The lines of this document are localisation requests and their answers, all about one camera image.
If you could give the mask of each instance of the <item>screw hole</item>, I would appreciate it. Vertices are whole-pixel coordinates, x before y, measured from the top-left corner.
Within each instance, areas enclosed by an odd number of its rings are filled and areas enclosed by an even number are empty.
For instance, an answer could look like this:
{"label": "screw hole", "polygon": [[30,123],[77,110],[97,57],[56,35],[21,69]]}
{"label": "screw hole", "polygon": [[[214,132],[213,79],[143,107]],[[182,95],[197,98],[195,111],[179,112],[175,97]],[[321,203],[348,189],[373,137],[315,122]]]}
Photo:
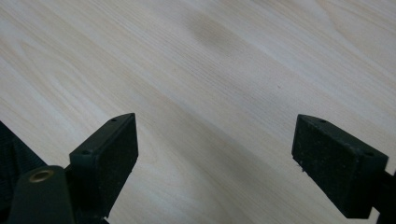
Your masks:
{"label": "screw hole", "polygon": [[91,152],[87,149],[83,150],[81,153],[82,153],[82,155],[90,155],[91,154]]}
{"label": "screw hole", "polygon": [[29,178],[29,181],[32,183],[39,183],[39,182],[42,182],[42,181],[50,178],[52,175],[53,175],[53,171],[51,171],[51,170],[39,171],[39,172],[31,175]]}

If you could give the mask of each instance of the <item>wooden floor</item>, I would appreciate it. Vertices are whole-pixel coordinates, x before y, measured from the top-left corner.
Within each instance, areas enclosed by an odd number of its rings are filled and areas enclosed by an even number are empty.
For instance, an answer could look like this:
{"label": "wooden floor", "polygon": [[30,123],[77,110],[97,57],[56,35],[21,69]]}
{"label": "wooden floor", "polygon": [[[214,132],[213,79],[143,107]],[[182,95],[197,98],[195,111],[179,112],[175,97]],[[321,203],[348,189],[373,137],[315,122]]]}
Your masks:
{"label": "wooden floor", "polygon": [[2,0],[0,120],[48,164],[135,112],[109,222],[347,220],[292,159],[298,114],[396,169],[394,0]]}

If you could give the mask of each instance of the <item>black plastic part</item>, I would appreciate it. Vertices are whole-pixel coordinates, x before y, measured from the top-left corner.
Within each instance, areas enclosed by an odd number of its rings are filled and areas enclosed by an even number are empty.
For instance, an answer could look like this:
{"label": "black plastic part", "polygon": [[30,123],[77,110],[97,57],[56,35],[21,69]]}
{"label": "black plastic part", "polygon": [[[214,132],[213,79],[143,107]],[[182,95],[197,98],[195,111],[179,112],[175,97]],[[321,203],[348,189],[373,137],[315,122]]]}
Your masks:
{"label": "black plastic part", "polygon": [[348,218],[367,218],[388,156],[330,122],[299,115],[293,158]]}
{"label": "black plastic part", "polygon": [[20,177],[44,163],[0,121],[0,223],[8,219],[14,189]]}
{"label": "black plastic part", "polygon": [[62,167],[37,168],[18,181],[8,224],[37,223],[75,223]]}
{"label": "black plastic part", "polygon": [[396,173],[384,173],[374,207],[380,212],[377,224],[396,223]]}
{"label": "black plastic part", "polygon": [[134,114],[109,120],[70,153],[71,175],[81,192],[83,217],[108,217],[137,156]]}

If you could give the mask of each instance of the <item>black clamp jaw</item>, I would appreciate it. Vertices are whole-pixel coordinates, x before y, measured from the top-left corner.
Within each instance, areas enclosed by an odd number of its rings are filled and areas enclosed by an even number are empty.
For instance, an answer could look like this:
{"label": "black clamp jaw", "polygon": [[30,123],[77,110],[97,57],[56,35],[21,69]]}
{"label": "black clamp jaw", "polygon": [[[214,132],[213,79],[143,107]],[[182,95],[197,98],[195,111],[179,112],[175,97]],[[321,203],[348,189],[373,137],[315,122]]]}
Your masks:
{"label": "black clamp jaw", "polygon": [[106,224],[137,157],[134,114],[109,120],[65,169],[48,166],[0,122],[0,224]]}
{"label": "black clamp jaw", "polygon": [[396,174],[385,171],[388,156],[324,119],[297,118],[291,152],[347,218],[368,218],[372,207],[377,224],[396,223]]}

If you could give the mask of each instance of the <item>light wooden surface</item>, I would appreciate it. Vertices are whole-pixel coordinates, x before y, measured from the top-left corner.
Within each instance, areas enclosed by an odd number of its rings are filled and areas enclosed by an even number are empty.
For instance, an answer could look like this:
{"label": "light wooden surface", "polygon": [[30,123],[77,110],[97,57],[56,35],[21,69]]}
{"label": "light wooden surface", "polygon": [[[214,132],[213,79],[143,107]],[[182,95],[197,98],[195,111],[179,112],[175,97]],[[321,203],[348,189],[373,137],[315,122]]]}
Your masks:
{"label": "light wooden surface", "polygon": [[2,0],[0,119],[49,164],[135,112],[116,223],[345,219],[290,155],[298,114],[396,169],[394,0]]}

